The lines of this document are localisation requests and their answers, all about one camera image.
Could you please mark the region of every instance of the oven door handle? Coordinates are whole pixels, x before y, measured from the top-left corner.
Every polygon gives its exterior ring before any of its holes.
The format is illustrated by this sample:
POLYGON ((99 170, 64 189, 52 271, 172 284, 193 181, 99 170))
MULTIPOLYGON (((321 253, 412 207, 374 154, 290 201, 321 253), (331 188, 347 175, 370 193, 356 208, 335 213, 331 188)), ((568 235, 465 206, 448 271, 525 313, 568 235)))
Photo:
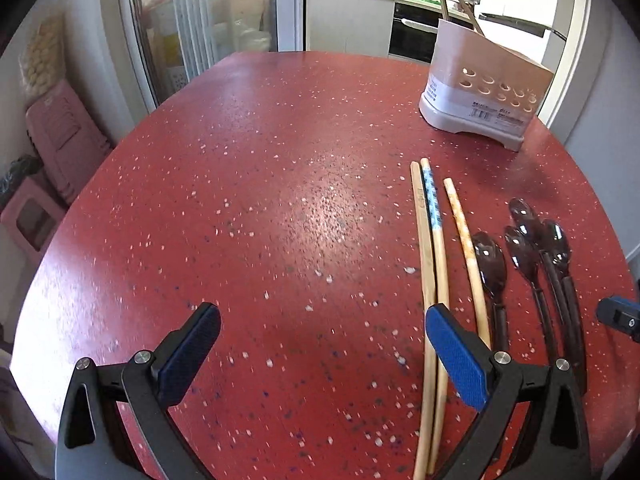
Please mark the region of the oven door handle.
POLYGON ((438 27, 433 27, 433 25, 425 25, 424 23, 414 22, 414 20, 408 20, 406 18, 403 18, 401 21, 403 25, 415 28, 416 30, 421 30, 423 32, 433 32, 434 34, 438 33, 438 27))

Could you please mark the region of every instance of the utensil holder label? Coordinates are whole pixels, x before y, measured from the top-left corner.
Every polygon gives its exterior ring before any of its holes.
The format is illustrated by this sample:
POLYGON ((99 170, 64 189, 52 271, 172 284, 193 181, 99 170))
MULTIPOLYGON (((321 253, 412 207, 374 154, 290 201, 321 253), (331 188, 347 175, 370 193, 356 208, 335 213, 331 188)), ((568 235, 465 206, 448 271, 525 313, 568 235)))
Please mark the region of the utensil holder label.
POLYGON ((436 110, 523 137, 533 113, 515 110, 507 102, 486 98, 478 91, 452 88, 429 74, 424 97, 436 110))

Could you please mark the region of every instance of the pink plastic stool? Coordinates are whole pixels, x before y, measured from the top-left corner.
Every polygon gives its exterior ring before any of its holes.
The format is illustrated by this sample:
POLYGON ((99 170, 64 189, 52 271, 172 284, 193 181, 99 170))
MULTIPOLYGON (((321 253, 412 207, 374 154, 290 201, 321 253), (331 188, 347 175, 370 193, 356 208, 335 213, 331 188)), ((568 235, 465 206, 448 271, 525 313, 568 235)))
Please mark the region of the pink plastic stool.
POLYGON ((70 205, 111 152, 109 141, 65 80, 34 102, 26 119, 49 180, 70 205))
POLYGON ((38 178, 39 175, 26 177, 23 183, 20 184, 18 191, 15 192, 14 196, 9 200, 9 203, 2 210, 2 214, 0 214, 0 223, 6 228, 7 232, 14 239, 18 247, 24 251, 27 257, 36 266, 40 264, 56 229, 66 214, 66 211, 36 183, 36 179, 38 178), (43 243, 40 244, 39 248, 34 246, 18 227, 18 218, 20 217, 20 213, 29 200, 33 200, 43 208, 55 222, 55 226, 52 227, 43 243))

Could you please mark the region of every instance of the white utensil holder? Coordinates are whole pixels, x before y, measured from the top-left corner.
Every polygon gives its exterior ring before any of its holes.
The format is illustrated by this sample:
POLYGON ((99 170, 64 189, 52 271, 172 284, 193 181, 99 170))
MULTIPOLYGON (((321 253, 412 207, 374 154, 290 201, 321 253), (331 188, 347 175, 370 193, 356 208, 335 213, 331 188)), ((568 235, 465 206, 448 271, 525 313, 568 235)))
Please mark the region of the white utensil holder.
POLYGON ((517 152, 552 78, 522 54, 440 20, 420 112, 435 128, 487 136, 517 152))

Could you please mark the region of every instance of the metal screw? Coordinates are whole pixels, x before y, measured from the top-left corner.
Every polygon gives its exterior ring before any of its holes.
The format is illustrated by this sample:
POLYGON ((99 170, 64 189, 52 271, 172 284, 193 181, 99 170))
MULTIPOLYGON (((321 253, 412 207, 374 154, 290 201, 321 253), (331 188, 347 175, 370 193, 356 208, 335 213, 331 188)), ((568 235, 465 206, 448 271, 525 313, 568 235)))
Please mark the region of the metal screw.
POLYGON ((133 360, 139 365, 147 363, 151 359, 151 352, 149 350, 141 350, 134 355, 133 360))
POLYGON ((90 364, 91 364, 91 359, 89 359, 88 357, 83 357, 81 359, 78 359, 78 362, 76 363, 76 370, 84 370, 90 364))
POLYGON ((507 352, 496 352, 494 354, 494 359, 501 365, 508 365, 511 362, 511 356, 507 354, 507 352))
POLYGON ((562 358, 556 359, 556 366, 558 367, 559 370, 562 370, 563 372, 565 372, 569 369, 569 361, 562 358))

